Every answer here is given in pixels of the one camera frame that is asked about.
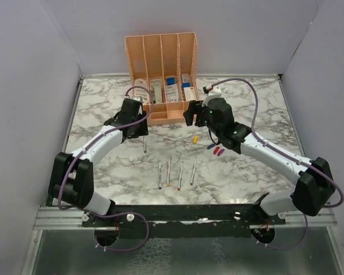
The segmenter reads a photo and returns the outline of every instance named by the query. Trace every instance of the blue object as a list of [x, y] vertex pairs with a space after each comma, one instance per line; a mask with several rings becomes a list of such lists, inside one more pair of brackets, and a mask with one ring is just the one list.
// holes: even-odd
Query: blue object
[[172, 85], [176, 83], [176, 79], [174, 77], [167, 78], [167, 85]]
[[208, 146], [208, 149], [211, 149], [211, 148], [213, 148], [215, 145], [216, 145], [215, 143], [213, 143], [213, 144], [209, 145], [209, 146]]

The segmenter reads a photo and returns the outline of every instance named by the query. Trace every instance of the white marble surface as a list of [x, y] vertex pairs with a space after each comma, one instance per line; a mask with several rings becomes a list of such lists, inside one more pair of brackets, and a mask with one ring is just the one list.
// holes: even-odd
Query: white marble surface
[[[219, 79], [200, 78], [197, 86]], [[278, 80], [249, 79], [257, 89], [259, 113], [256, 131], [270, 141], [300, 154]], [[131, 86], [130, 79], [85, 79], [69, 135], [67, 152], [82, 146], [102, 127], [105, 120], [120, 109], [123, 95]], [[232, 105], [236, 121], [251, 124], [253, 94], [240, 82], [220, 85], [223, 96]], [[199, 136], [197, 144], [192, 140]], [[291, 187], [274, 170], [249, 157], [225, 150], [221, 156], [206, 147], [212, 142], [205, 127], [184, 124], [159, 125], [149, 128], [147, 153], [143, 138], [126, 140], [113, 149], [95, 167], [95, 190], [117, 204], [216, 204], [251, 203], [264, 192], [278, 192]], [[167, 160], [172, 158], [171, 186], [166, 186]], [[194, 185], [189, 184], [194, 158], [197, 169]], [[158, 189], [158, 162], [162, 162], [163, 187]], [[183, 161], [182, 190], [177, 181]]]

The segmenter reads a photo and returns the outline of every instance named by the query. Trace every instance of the wooden organizer box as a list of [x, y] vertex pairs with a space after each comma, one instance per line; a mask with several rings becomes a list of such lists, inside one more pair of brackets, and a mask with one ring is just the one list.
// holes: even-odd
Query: wooden organizer box
[[[196, 87], [197, 40], [195, 33], [129, 36], [125, 37], [125, 47], [132, 85], [138, 78], [146, 80], [148, 87], [151, 80], [161, 80], [163, 103], [154, 104], [148, 124], [185, 122], [183, 112], [189, 107], [189, 102], [185, 101], [181, 74], [189, 74], [196, 100], [199, 99]], [[172, 76], [177, 80], [179, 98], [182, 101], [166, 102], [166, 79]], [[143, 105], [143, 109], [149, 112], [150, 103]]]

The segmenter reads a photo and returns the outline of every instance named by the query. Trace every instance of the wall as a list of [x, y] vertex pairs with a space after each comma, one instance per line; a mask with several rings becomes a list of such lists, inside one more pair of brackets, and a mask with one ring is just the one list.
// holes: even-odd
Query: wall
[[79, 74], [39, 1], [0, 1], [0, 275], [21, 272]]
[[127, 73], [124, 37], [196, 32], [198, 73], [283, 73], [319, 0], [41, 0], [85, 74]]
[[[326, 0], [283, 76], [307, 156], [330, 162], [344, 191], [344, 0]], [[344, 243], [344, 204], [334, 209]]]

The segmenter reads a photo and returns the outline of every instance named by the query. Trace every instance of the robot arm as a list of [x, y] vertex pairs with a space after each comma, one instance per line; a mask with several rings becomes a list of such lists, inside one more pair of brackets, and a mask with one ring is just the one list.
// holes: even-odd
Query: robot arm
[[66, 181], [62, 201], [99, 215], [109, 214], [115, 202], [94, 192], [93, 167], [126, 139], [148, 135], [146, 120], [139, 124], [111, 131], [145, 116], [146, 112], [142, 109], [141, 97], [125, 98], [120, 112], [107, 120], [95, 137], [70, 154], [61, 152], [56, 156], [50, 179], [49, 195], [52, 198], [58, 198], [62, 181], [70, 163], [75, 156], [83, 152], [74, 165], [72, 172], [75, 172], [75, 175], [69, 176]]
[[[183, 114], [186, 124], [192, 125], [196, 115], [195, 126], [208, 127], [209, 133], [212, 132], [218, 137], [218, 144], [221, 143], [229, 150], [264, 163], [295, 186], [293, 190], [262, 195], [254, 203], [252, 214], [263, 221], [278, 213], [295, 210], [316, 216], [334, 193], [335, 187], [302, 163], [313, 166], [332, 178], [328, 162], [322, 158], [317, 158], [313, 162], [309, 158], [296, 156], [269, 142], [258, 133], [253, 133], [248, 126], [236, 122], [232, 107], [221, 98], [218, 86], [213, 89], [204, 87], [204, 92], [208, 94], [204, 101], [190, 101], [189, 108]], [[275, 149], [299, 161], [290, 160], [277, 153]]]

